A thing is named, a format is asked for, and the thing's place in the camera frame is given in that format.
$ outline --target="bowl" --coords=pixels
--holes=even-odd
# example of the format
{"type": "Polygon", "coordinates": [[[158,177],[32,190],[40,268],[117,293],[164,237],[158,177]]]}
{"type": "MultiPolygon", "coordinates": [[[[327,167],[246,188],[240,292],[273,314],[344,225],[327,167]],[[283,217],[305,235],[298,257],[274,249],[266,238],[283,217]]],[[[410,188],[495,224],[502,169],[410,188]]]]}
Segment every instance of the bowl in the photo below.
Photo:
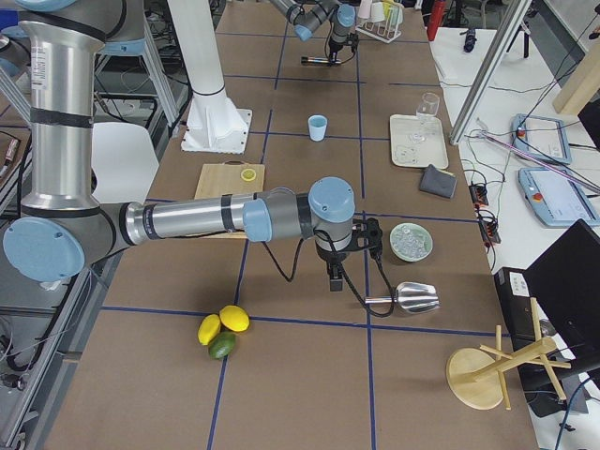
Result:
{"type": "Polygon", "coordinates": [[[390,245],[402,261],[415,263],[431,253],[433,239],[425,228],[416,223],[400,223],[390,232],[390,245]]]}

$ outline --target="blue and white device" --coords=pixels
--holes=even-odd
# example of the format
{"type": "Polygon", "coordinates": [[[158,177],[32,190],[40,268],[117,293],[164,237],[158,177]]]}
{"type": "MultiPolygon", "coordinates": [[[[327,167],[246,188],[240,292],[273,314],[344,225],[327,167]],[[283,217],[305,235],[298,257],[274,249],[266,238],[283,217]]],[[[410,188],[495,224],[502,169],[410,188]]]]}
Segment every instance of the blue and white device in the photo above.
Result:
{"type": "Polygon", "coordinates": [[[564,133],[562,120],[517,114],[513,119],[513,130],[515,131],[513,145],[521,152],[526,152],[550,164],[571,163],[571,148],[564,133]]]}
{"type": "Polygon", "coordinates": [[[600,225],[600,216],[572,181],[543,167],[521,169],[518,181],[534,213],[547,226],[568,228],[580,218],[590,226],[600,225]]]}

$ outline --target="blue cup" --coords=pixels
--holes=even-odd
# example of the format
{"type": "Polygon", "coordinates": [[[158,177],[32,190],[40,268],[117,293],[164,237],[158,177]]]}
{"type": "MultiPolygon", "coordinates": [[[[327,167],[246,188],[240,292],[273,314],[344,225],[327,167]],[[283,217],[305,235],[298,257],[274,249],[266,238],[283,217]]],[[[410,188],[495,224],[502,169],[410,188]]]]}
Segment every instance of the blue cup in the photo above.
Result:
{"type": "Polygon", "coordinates": [[[327,130],[327,117],[316,114],[308,118],[308,133],[312,141],[322,141],[327,130]]]}

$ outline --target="round wooden base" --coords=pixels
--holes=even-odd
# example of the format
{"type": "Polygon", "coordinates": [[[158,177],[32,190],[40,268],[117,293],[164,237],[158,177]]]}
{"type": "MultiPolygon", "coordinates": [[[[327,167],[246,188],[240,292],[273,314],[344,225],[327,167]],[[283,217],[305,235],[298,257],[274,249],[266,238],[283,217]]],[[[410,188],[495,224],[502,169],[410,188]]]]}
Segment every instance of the round wooden base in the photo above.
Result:
{"type": "Polygon", "coordinates": [[[495,362],[486,352],[478,349],[460,349],[450,356],[446,364],[446,378],[450,389],[465,405],[476,410],[491,410],[503,401],[500,378],[491,374],[474,382],[469,374],[495,362]]]}

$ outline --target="blue cable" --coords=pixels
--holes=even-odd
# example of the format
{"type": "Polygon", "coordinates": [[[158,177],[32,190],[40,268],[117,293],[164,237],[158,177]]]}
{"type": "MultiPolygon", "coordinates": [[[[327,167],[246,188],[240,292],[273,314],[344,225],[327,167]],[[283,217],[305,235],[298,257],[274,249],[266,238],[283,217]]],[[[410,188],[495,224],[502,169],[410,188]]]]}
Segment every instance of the blue cable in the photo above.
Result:
{"type": "Polygon", "coordinates": [[[575,397],[577,396],[577,394],[581,390],[581,388],[585,385],[585,383],[587,383],[591,380],[592,380],[592,377],[581,382],[579,384],[579,386],[577,387],[577,389],[575,390],[575,392],[573,392],[573,396],[571,396],[571,399],[569,400],[569,404],[566,406],[566,411],[564,412],[564,419],[561,422],[561,431],[559,431],[559,436],[556,439],[556,445],[554,446],[554,450],[559,450],[559,445],[561,444],[561,437],[563,436],[564,427],[566,426],[566,419],[569,416],[569,413],[571,412],[571,407],[573,406],[575,397]]]}

